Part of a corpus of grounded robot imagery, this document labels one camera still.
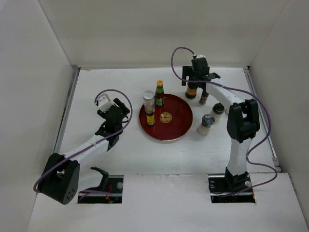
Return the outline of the red-lid dark sauce jar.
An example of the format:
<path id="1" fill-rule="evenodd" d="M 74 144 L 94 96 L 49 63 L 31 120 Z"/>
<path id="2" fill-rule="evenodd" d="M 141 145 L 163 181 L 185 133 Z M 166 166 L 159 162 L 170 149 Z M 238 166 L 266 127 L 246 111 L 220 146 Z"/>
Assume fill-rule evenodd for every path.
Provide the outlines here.
<path id="1" fill-rule="evenodd" d="M 194 99 L 197 95 L 198 84 L 197 83 L 187 83 L 187 90 L 185 96 L 188 99 Z"/>

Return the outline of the small yellow-label brown bottle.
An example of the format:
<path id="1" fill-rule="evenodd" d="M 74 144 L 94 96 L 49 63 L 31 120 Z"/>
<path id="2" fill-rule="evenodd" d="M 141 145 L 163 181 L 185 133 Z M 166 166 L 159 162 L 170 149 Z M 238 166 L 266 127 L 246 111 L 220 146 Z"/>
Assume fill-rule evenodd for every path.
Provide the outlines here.
<path id="1" fill-rule="evenodd" d="M 148 125 L 153 125 L 155 123 L 155 114 L 152 106 L 146 108 L 146 121 Z"/>

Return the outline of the silver-lid white spice jar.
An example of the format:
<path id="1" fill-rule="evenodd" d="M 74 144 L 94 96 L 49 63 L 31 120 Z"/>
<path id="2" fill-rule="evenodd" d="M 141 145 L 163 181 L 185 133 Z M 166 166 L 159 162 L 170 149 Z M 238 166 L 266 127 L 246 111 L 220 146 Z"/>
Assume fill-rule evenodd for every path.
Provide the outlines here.
<path id="1" fill-rule="evenodd" d="M 155 94 L 151 90 L 143 92 L 144 109 L 145 111 L 152 109 L 155 112 Z"/>

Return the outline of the green red sauce bottle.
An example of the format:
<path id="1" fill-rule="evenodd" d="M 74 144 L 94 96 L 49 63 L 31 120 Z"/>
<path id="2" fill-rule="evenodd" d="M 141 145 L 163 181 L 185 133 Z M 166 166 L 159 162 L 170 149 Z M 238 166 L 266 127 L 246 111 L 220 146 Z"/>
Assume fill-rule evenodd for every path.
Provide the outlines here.
<path id="1" fill-rule="evenodd" d="M 164 104 L 164 88 L 163 88 L 163 81 L 158 80 L 156 83 L 156 90 L 155 90 L 155 104 L 157 106 L 162 106 Z"/>

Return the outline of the grey-cap white shaker bottle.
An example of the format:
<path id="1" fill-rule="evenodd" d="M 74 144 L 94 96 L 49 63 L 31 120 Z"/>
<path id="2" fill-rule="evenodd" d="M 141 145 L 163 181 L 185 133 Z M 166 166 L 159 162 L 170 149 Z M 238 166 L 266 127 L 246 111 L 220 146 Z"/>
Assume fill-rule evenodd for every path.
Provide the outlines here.
<path id="1" fill-rule="evenodd" d="M 197 128 L 197 132 L 201 136 L 207 136 L 211 130 L 211 126 L 215 123 L 215 118 L 211 114 L 202 117 L 201 124 Z"/>

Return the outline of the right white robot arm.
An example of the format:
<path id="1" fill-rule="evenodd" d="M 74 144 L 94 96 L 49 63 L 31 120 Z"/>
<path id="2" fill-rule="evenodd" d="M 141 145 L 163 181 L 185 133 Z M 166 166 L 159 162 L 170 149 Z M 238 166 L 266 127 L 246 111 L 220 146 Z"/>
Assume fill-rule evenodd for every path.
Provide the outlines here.
<path id="1" fill-rule="evenodd" d="M 250 180 L 246 156 L 256 133 L 260 129 L 258 103 L 246 100 L 223 84 L 215 83 L 220 76 L 210 73 L 206 57 L 193 55 L 191 66 L 184 66 L 182 85 L 191 89 L 201 88 L 203 94 L 213 96 L 228 110 L 227 132 L 231 138 L 231 152 L 223 177 L 210 177 L 211 193 L 232 193 L 243 189 Z"/>

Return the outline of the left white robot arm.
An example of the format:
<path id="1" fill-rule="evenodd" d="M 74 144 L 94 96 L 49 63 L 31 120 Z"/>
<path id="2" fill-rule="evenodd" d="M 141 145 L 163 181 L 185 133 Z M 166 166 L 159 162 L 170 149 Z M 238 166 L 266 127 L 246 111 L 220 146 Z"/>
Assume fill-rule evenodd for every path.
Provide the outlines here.
<path id="1" fill-rule="evenodd" d="M 105 121 L 85 143 L 65 154 L 53 153 L 35 185 L 38 193 L 66 205 L 73 200 L 79 185 L 81 167 L 95 156 L 112 149 L 123 133 L 123 123 L 130 110 L 118 98 L 103 94 L 95 101 L 97 114 Z"/>

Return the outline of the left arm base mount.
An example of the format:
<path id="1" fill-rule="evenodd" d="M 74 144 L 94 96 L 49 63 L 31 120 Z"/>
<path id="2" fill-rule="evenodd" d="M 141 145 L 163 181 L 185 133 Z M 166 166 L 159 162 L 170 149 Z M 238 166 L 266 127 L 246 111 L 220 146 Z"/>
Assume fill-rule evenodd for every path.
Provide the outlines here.
<path id="1" fill-rule="evenodd" d="M 118 204 L 122 203 L 124 176 L 110 175 L 107 171 L 91 167 L 92 173 L 81 181 L 77 203 Z"/>

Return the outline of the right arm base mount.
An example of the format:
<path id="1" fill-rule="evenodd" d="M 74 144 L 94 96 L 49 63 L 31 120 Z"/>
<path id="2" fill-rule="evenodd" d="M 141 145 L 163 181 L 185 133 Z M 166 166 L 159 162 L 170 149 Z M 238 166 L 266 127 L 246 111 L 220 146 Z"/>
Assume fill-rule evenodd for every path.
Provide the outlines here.
<path id="1" fill-rule="evenodd" d="M 225 175 L 210 175 L 208 177 L 212 203 L 255 203 L 250 175 L 245 174 L 233 182 L 233 178 Z"/>

